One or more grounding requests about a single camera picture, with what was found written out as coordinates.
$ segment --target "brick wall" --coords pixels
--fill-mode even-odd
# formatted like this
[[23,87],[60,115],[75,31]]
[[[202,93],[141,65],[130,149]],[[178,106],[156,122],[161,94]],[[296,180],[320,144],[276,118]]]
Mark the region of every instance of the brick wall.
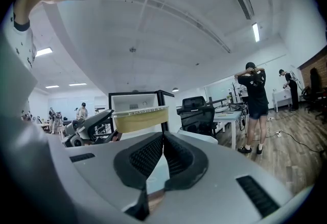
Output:
[[321,86],[327,87],[327,46],[300,67],[305,87],[311,87],[310,70],[316,68],[321,77]]

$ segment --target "ceiling light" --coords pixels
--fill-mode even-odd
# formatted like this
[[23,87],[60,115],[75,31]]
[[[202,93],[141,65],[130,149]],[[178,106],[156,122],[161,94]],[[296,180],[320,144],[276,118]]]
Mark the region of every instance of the ceiling light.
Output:
[[46,48],[46,49],[37,51],[35,57],[38,57],[38,56],[41,56],[41,55],[46,55],[46,54],[49,54],[49,53],[52,53],[52,50],[50,48]]
[[59,87],[58,85],[46,86],[46,89],[49,89],[49,88],[58,88],[58,87]]
[[252,25],[253,28],[253,32],[254,32],[254,37],[255,37],[255,41],[259,42],[260,41],[260,34],[259,34],[259,27],[257,23],[254,23]]
[[69,84],[69,86],[78,86],[78,85],[86,85],[86,83],[73,83],[73,84]]

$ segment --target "yellow container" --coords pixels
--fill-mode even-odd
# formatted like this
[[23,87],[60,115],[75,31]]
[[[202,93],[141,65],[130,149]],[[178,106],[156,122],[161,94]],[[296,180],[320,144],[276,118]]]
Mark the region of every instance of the yellow container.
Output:
[[114,112],[112,117],[119,133],[134,132],[168,121],[168,106]]

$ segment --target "black shoe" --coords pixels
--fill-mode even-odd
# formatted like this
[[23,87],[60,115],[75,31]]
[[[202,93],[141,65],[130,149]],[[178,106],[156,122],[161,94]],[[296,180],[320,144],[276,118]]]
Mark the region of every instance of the black shoe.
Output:
[[251,153],[252,152],[252,149],[250,148],[248,150],[245,147],[240,147],[240,148],[237,149],[237,151],[240,152],[240,153]]
[[264,149],[264,147],[262,146],[262,149],[259,150],[259,145],[256,147],[256,154],[261,154],[262,150]]

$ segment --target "air conditioner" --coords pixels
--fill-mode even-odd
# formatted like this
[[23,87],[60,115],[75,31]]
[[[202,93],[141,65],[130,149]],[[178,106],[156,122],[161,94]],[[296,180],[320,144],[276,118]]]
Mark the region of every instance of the air conditioner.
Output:
[[254,16],[253,8],[250,0],[237,0],[245,14],[245,18],[251,20]]

